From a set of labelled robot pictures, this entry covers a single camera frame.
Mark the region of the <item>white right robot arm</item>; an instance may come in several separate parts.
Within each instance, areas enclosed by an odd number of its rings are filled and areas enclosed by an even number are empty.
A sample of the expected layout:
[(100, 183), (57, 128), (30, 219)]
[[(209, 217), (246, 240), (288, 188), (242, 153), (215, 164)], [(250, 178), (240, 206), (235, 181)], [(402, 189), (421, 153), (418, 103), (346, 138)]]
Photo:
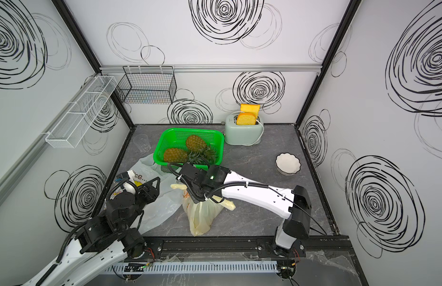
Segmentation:
[(282, 223), (273, 245), (289, 250), (297, 240), (310, 237), (312, 204), (307, 189), (273, 187), (248, 179), (228, 168), (211, 165), (207, 170), (190, 163), (168, 163), (176, 179), (186, 185), (194, 203), (221, 204), (229, 199), (246, 201), (280, 216)]

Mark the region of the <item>yellowish fruit print plastic bag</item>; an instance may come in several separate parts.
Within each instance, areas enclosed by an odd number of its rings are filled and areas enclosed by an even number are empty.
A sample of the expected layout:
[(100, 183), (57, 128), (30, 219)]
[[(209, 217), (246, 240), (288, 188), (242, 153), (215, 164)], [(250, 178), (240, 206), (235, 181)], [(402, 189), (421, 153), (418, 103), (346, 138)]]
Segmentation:
[(183, 210), (189, 219), (190, 232), (194, 237), (201, 236), (209, 232), (214, 219), (227, 209), (236, 209), (234, 202), (219, 196), (212, 196), (210, 199), (195, 203), (190, 196), (187, 186), (183, 184), (171, 184), (172, 189), (183, 190)]

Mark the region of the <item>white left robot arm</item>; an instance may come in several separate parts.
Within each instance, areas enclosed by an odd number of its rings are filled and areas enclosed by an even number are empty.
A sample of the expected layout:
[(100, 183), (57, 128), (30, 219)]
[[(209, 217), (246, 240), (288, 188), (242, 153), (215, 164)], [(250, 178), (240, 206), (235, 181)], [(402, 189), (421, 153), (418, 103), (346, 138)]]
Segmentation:
[(155, 262), (157, 251), (132, 225), (160, 195), (160, 182), (156, 177), (137, 186), (131, 179), (120, 180), (114, 191), (124, 184), (132, 190), (108, 194), (105, 209), (72, 229), (59, 254), (26, 285), (84, 286), (120, 261), (149, 254)]

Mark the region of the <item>white bunny print plastic bag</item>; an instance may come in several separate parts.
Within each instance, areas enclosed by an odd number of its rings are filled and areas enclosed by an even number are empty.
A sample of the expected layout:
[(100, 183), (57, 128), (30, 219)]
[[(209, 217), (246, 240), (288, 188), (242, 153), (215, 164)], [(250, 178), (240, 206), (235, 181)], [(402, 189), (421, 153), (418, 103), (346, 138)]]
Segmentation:
[(144, 234), (163, 224), (180, 208), (183, 202), (183, 190), (172, 188), (172, 185), (177, 183), (174, 175), (163, 172), (151, 154), (139, 159), (129, 169), (129, 174), (133, 175), (133, 181), (137, 186), (156, 177), (160, 178), (160, 195), (156, 201), (145, 206), (141, 223), (134, 222), (132, 225)]

